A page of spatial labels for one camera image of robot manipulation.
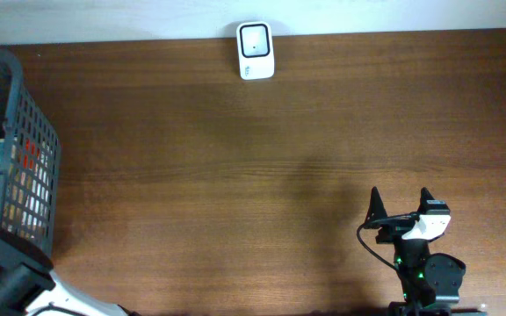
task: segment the laundry basket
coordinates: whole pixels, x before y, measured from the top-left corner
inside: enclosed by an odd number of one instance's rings
[[[1,49],[0,139],[0,227],[50,256],[61,144],[28,93],[18,59]]]

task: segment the plastic crate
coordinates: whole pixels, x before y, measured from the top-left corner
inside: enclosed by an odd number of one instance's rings
[[[1,49],[0,139],[0,226],[50,256],[61,144],[28,93],[18,59]]]

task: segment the white rectangular device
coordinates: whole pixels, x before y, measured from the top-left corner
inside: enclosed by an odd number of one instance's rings
[[[239,71],[244,80],[274,75],[274,48],[271,27],[261,21],[241,23],[235,30]]]

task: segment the white wall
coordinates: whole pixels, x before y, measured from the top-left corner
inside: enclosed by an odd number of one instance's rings
[[[506,0],[0,0],[0,44],[506,27]]]

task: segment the gray plastic basket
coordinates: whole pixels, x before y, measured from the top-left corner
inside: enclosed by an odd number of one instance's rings
[[[23,83],[18,59],[0,49],[0,226],[52,249],[61,144]]]

